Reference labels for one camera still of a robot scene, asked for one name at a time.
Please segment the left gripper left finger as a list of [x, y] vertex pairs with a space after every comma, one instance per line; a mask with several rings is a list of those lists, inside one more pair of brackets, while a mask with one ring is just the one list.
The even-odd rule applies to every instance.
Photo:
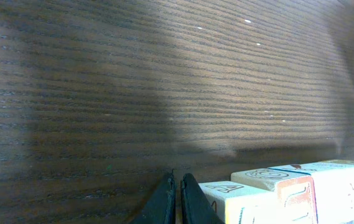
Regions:
[[129, 224], [175, 224], [175, 180], [166, 173], [143, 209]]

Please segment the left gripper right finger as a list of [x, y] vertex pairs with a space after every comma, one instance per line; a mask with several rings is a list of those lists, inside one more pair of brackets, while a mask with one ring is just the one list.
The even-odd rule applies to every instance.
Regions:
[[224, 224], [191, 173], [183, 176], [180, 191], [183, 224]]

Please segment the plain yellow wooden block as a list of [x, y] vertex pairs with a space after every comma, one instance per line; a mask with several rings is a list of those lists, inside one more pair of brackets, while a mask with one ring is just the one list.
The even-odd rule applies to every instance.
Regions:
[[231, 181], [199, 184], [211, 208], [226, 224], [284, 223], [274, 192]]

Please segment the red letter wooden block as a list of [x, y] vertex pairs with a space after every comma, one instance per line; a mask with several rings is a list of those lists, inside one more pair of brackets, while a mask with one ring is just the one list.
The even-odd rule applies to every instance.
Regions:
[[314, 181], [308, 174], [262, 168], [234, 172], [230, 180], [276, 194], [278, 223], [318, 223]]

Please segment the white block blue edge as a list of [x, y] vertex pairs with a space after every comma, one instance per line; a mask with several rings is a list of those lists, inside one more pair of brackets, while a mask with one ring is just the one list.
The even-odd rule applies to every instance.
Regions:
[[274, 166], [274, 170], [308, 174], [314, 181], [319, 223], [343, 223], [354, 215], [354, 161], [320, 161]]

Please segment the white block red bug drawing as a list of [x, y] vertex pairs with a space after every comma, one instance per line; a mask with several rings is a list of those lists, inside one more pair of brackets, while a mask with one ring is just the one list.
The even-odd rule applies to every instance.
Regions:
[[354, 167], [335, 169], [317, 181], [319, 223], [345, 223], [354, 220]]

